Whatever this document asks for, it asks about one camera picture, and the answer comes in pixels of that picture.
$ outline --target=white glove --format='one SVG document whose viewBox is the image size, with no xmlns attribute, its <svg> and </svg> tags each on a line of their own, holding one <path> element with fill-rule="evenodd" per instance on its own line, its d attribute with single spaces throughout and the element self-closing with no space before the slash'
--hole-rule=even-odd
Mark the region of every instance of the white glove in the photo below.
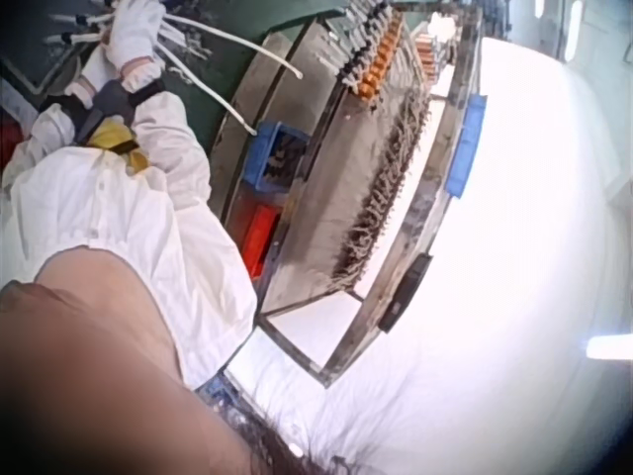
<svg viewBox="0 0 633 475">
<path fill-rule="evenodd" d="M 165 7 L 158 0 L 121 0 L 106 49 L 118 71 L 135 59 L 154 58 Z"/>
<path fill-rule="evenodd" d="M 88 62 L 83 66 L 81 76 L 66 88 L 66 94 L 77 96 L 84 106 L 92 107 L 92 98 L 106 82 L 117 79 L 119 74 L 115 66 L 106 58 L 106 52 L 97 45 L 90 54 Z"/>
</svg>

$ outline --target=white coat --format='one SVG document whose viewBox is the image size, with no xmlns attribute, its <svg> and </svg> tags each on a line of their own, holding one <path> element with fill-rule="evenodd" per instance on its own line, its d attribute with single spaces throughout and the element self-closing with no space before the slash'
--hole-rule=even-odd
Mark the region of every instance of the white coat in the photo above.
<svg viewBox="0 0 633 475">
<path fill-rule="evenodd" d="M 160 74 L 126 80 L 131 91 Z M 53 255 L 77 246 L 123 259 L 151 293 L 173 337 L 185 384 L 196 388 L 250 334 L 256 297 L 239 252 L 207 206 L 207 156 L 182 101 L 159 93 L 132 126 L 150 167 L 130 176 L 124 160 L 69 146 L 73 127 L 53 105 L 20 144 L 2 180 L 0 288 L 33 282 Z"/>
</svg>

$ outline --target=blue box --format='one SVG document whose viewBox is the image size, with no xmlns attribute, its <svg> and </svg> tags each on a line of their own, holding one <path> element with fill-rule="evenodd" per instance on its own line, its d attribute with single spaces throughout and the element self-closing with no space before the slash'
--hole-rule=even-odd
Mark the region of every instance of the blue box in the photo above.
<svg viewBox="0 0 633 475">
<path fill-rule="evenodd" d="M 482 134 L 487 100 L 486 96 L 477 94 L 473 94 L 468 100 L 462 133 L 455 149 L 445 186 L 446 191 L 455 198 L 461 198 L 464 194 L 466 183 L 473 168 L 479 138 Z"/>
<path fill-rule="evenodd" d="M 244 181 L 264 193 L 288 193 L 309 140 L 281 122 L 261 124 L 248 150 Z"/>
</svg>

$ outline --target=ceiling light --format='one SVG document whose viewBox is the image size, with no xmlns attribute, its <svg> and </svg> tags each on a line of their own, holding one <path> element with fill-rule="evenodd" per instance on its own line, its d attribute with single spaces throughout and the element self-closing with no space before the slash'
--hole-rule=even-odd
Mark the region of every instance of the ceiling light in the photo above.
<svg viewBox="0 0 633 475">
<path fill-rule="evenodd" d="M 567 45 L 565 46 L 565 61 L 569 62 L 576 55 L 578 39 L 581 34 L 581 21 L 583 20 L 583 2 L 576 0 L 572 5 L 570 15 L 570 29 L 567 34 Z"/>
<path fill-rule="evenodd" d="M 545 11 L 545 0 L 534 0 L 534 16 L 541 18 Z"/>
<path fill-rule="evenodd" d="M 633 334 L 595 336 L 587 345 L 587 358 L 633 360 Z"/>
</svg>

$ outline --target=blue panel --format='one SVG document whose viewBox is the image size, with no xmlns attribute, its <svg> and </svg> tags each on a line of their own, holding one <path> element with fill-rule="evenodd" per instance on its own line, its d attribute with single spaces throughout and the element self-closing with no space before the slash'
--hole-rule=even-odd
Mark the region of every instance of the blue panel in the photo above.
<svg viewBox="0 0 633 475">
<path fill-rule="evenodd" d="M 455 198 L 462 197 L 471 174 L 479 137 L 482 134 L 487 99 L 486 96 L 473 94 L 468 101 L 462 133 L 446 180 L 446 191 Z"/>
</svg>

